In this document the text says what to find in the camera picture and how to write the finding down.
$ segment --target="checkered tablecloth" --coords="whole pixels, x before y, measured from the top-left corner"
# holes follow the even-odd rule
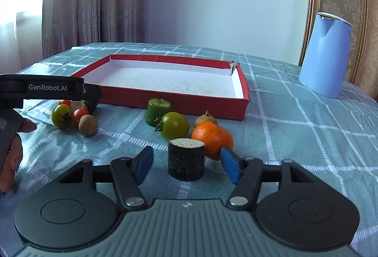
[[[290,158],[352,200],[360,211],[360,226],[352,247],[363,257],[378,256],[378,104],[347,82],[339,99],[317,95],[298,82],[300,68],[284,62],[204,47],[144,43],[94,43],[74,47],[34,64],[21,73],[71,75],[109,54],[163,54],[240,62],[251,90],[243,122],[219,120],[235,140],[240,156],[251,155],[279,164]],[[144,122],[142,109],[100,104],[95,111],[98,134],[86,138],[76,129],[61,131],[50,120],[57,101],[25,101],[22,113],[37,123],[37,131],[23,134],[24,159],[16,175],[18,185],[0,198],[0,253],[16,254],[22,243],[13,225],[20,202],[84,158],[108,164],[121,156],[135,156],[146,145],[155,152],[154,166],[141,190],[154,198],[221,198],[234,186],[219,162],[207,161],[205,176],[180,182],[167,173],[167,144]],[[195,116],[188,116],[191,124]],[[277,189],[264,184],[260,197]],[[111,185],[98,190],[114,198]]]

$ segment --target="gold trim molding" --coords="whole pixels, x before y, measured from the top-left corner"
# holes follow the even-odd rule
[[[301,55],[299,57],[298,65],[303,64],[303,60],[306,54],[307,45],[309,44],[309,38],[314,26],[316,13],[321,11],[322,0],[309,0],[306,29],[303,37],[303,44],[301,49]],[[353,60],[352,72],[349,78],[349,82],[355,83],[360,69],[362,53],[365,46],[366,38],[366,26],[367,26],[367,12],[368,12],[368,0],[361,0],[361,18],[360,18],[360,31],[357,37],[356,43],[356,56]]]

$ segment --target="green tomato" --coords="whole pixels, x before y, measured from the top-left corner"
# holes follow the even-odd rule
[[[60,104],[52,111],[51,121],[59,129],[64,129],[71,125],[72,114],[70,106]]]
[[[188,135],[190,125],[185,116],[177,112],[168,112],[161,118],[155,131],[160,132],[166,140],[184,138]]]

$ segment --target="human hand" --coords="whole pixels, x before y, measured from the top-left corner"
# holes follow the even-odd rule
[[[18,129],[18,132],[32,132],[37,129],[37,125],[31,120],[24,118],[23,122]],[[5,158],[3,171],[0,174],[0,194],[8,192],[13,183],[14,175],[20,167],[23,157],[21,137],[18,133],[14,136],[9,153]]]

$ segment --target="red tomato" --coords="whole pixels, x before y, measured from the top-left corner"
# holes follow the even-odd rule
[[[76,109],[72,116],[72,121],[76,126],[79,126],[79,122],[82,116],[89,114],[87,108],[81,107]]]
[[[64,104],[64,105],[67,105],[67,106],[71,106],[71,101],[69,99],[62,99],[59,102],[59,105],[61,105],[61,104]]]

